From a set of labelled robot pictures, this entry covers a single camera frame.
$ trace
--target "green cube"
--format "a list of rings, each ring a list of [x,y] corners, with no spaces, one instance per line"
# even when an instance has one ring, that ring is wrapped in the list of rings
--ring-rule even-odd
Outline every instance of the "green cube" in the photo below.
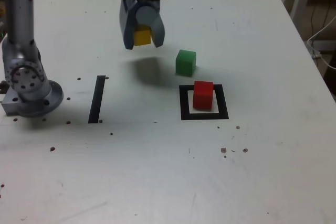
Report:
[[[196,52],[180,50],[176,57],[176,73],[192,76],[196,67]]]

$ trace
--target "table surface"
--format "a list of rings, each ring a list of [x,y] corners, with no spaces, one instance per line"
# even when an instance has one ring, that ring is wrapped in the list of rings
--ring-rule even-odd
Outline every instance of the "table surface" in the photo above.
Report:
[[[131,51],[120,0],[34,1],[65,99],[46,122],[0,110],[1,223],[336,222],[336,106],[280,0],[163,0],[164,45]],[[195,80],[223,85],[228,120],[181,121]]]

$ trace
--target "black tape strip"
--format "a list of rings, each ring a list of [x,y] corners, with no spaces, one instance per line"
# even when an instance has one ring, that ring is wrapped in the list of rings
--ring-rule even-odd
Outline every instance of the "black tape strip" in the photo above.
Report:
[[[101,99],[103,98],[104,84],[105,76],[97,76],[89,115],[89,123],[98,123]]]

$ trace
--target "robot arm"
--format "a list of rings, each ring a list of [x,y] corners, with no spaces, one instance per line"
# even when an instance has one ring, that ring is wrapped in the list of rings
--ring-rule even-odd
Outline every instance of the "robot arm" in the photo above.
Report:
[[[160,0],[121,0],[119,20],[126,49],[133,48],[134,31],[143,25],[150,28],[154,45],[163,45],[165,31]]]
[[[60,85],[47,79],[34,41],[33,1],[5,0],[8,35],[2,50],[10,88],[2,106],[7,115],[43,115],[63,99]]]

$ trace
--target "black square outline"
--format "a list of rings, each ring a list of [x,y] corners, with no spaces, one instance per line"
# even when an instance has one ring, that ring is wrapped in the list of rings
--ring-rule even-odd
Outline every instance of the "black square outline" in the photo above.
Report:
[[[215,84],[218,113],[192,113],[189,112],[188,91],[194,90],[194,85],[180,85],[180,107],[181,120],[218,120],[229,119],[224,97],[224,91],[221,84]]]

